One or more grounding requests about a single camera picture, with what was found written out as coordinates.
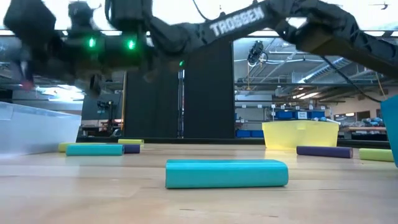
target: robotic arm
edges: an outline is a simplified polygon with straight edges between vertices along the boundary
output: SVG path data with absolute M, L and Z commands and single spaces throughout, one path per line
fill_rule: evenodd
M 72 13 L 70 10 L 71 18 L 80 14 L 78 12 L 76 8 Z M 132 68 L 150 72 L 155 69 L 153 55 L 160 56 L 160 66 L 167 62 L 179 68 L 179 61 L 197 50 L 216 42 L 232 42 L 264 28 L 275 30 L 298 50 L 321 56 L 339 55 L 391 78 L 397 78 L 398 74 L 398 46 L 365 34 L 350 13 L 319 0 L 254 1 L 244 9 L 202 24 L 170 26 L 152 15 L 152 0 L 106 0 L 105 14 L 109 23 L 123 32 L 122 35 L 101 35 L 88 25 L 90 13 L 82 13 L 86 22 L 72 19 L 72 35 L 62 40 L 53 28 L 55 17 L 41 0 L 12 0 L 4 24 L 23 44 L 40 52 L 36 55 L 41 55 L 41 62 L 56 58 L 78 74 Z M 287 22 L 291 17 L 304 17 L 307 23 L 293 27 Z M 150 32 L 154 47 L 146 44 L 146 31 Z M 90 45 L 96 44 L 91 51 L 86 47 L 89 36 L 95 37 L 95 40 L 90 39 Z M 133 52 L 121 50 L 126 41 L 130 49 L 134 47 Z

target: green led light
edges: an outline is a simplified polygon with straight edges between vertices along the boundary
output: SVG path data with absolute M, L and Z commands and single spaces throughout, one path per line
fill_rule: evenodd
M 94 38 L 90 38 L 90 40 L 88 41 L 88 46 L 89 47 L 95 47 L 96 41 Z
M 130 50 L 132 50 L 132 49 L 134 49 L 134 48 L 136 47 L 136 43 L 134 43 L 133 40 L 129 40 L 129 41 L 127 42 L 127 47 L 128 47 Z

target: teal object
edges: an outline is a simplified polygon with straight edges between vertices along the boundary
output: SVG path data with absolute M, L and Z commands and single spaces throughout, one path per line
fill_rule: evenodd
M 67 156 L 122 156 L 122 144 L 71 144 L 67 146 Z
M 392 156 L 398 167 L 398 95 L 381 102 L 381 114 L 386 125 Z
M 286 164 L 272 159 L 168 160 L 166 188 L 281 187 L 289 181 Z

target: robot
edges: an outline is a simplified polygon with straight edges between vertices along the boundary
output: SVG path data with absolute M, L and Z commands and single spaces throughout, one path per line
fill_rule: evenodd
M 345 57 L 391 78 L 398 74 L 398 46 L 365 34 L 350 13 L 319 0 L 253 1 L 201 24 L 175 25 L 152 15 L 152 0 L 106 0 L 104 8 L 121 35 L 103 35 L 90 24 L 93 10 L 85 2 L 73 2 L 68 8 L 72 28 L 63 37 L 54 30 L 56 19 L 41 0 L 12 0 L 4 25 L 23 44 L 14 59 L 16 73 L 30 85 L 32 74 L 76 86 L 86 83 L 78 87 L 99 95 L 114 71 L 140 70 L 144 78 L 155 77 L 160 67 L 178 71 L 180 62 L 198 50 L 270 28 L 298 50 Z M 291 17 L 305 17 L 307 22 L 296 28 L 287 22 Z M 153 46 L 146 42 L 147 31 Z

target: purple foam block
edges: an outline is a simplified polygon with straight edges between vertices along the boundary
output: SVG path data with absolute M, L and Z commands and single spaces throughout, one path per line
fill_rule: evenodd
M 304 156 L 326 156 L 351 159 L 353 157 L 353 148 L 297 146 L 297 154 Z
M 140 151 L 139 144 L 125 144 L 124 146 L 124 153 L 125 154 L 137 154 Z

